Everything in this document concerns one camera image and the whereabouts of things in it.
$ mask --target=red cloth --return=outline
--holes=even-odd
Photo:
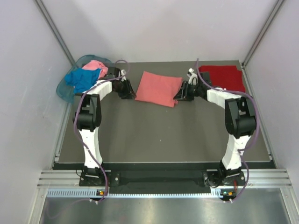
[[[201,66],[200,72],[209,71],[213,86],[220,86],[227,90],[245,92],[242,72],[236,66]]]
[[[178,93],[183,78],[160,76],[143,72],[135,100],[174,107],[178,102],[174,96]]]

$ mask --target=dark gray work surface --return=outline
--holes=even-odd
[[[236,65],[238,61],[202,62],[202,65]],[[137,91],[143,71],[183,77],[194,62],[131,63],[128,78]],[[100,153],[104,162],[213,162],[226,151],[228,133],[224,110],[196,98],[174,108],[134,100],[111,93],[101,101]],[[71,116],[59,157],[60,163],[84,162],[82,144],[73,133]],[[245,154],[247,161],[269,161],[260,134]]]

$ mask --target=black cable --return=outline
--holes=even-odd
[[[78,177],[81,177],[81,176],[78,174],[77,170],[76,170],[76,174],[77,174]]]

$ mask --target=white wall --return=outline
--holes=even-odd
[[[247,71],[280,167],[299,198],[299,1],[287,0]]]
[[[32,0],[1,1],[0,30],[0,222],[20,224],[50,163],[70,64]]]
[[[275,0],[43,0],[75,59],[243,60]]]

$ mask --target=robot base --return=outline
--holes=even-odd
[[[206,171],[203,174],[205,185],[211,188],[217,187],[230,187],[243,186],[245,184],[245,176],[241,171],[241,168],[234,170],[226,170],[220,162],[220,166],[217,171]],[[230,201],[237,196],[235,188],[223,188],[221,189],[221,200]]]
[[[105,178],[98,168],[90,169],[85,167],[80,176],[79,186],[81,187],[95,187],[104,186]]]

